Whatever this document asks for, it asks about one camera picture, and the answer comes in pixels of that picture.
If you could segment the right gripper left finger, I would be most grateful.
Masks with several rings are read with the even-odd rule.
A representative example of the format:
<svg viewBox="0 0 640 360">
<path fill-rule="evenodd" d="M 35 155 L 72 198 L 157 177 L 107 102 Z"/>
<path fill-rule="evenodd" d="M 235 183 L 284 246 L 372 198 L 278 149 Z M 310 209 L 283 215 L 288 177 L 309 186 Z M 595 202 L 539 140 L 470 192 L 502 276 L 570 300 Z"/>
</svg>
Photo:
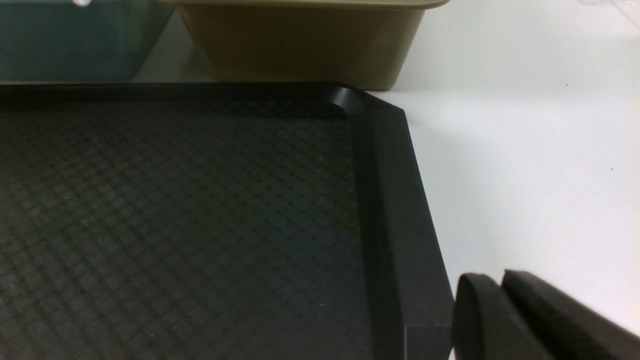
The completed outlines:
<svg viewBox="0 0 640 360">
<path fill-rule="evenodd" d="M 451 340 L 457 360 L 553 360 L 510 301 L 487 275 L 458 279 Z"/>
</svg>

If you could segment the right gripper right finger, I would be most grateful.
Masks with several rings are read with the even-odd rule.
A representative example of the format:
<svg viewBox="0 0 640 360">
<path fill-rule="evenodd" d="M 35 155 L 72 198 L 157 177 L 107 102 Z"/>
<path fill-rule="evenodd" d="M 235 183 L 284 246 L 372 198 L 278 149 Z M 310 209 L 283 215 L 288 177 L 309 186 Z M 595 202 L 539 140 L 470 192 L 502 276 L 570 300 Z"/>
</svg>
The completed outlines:
<svg viewBox="0 0 640 360">
<path fill-rule="evenodd" d="M 528 271 L 508 269 L 502 288 L 557 360 L 638 360 L 638 335 Z"/>
</svg>

